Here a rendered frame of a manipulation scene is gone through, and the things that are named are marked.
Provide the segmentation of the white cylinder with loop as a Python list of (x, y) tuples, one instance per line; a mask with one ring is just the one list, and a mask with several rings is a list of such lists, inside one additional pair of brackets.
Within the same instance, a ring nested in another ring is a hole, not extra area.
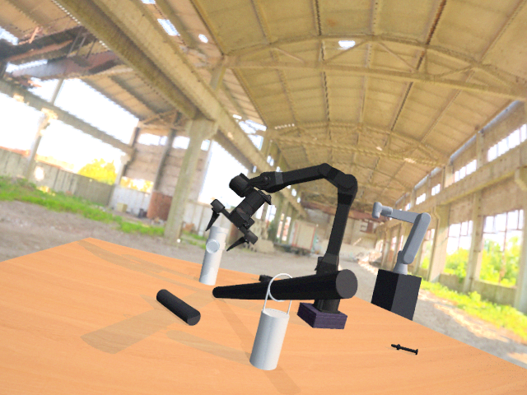
[(281, 275), (292, 278), (286, 273), (279, 273), (270, 281), (268, 285), (267, 294), (259, 317), (258, 329), (255, 335), (252, 353), (250, 356), (250, 363), (258, 369), (276, 369), (290, 318), (290, 315), (288, 314), (291, 307), (291, 300), (287, 313), (278, 309), (265, 308), (268, 295), (275, 302), (286, 301), (275, 300), (270, 293), (271, 283), (276, 277)]

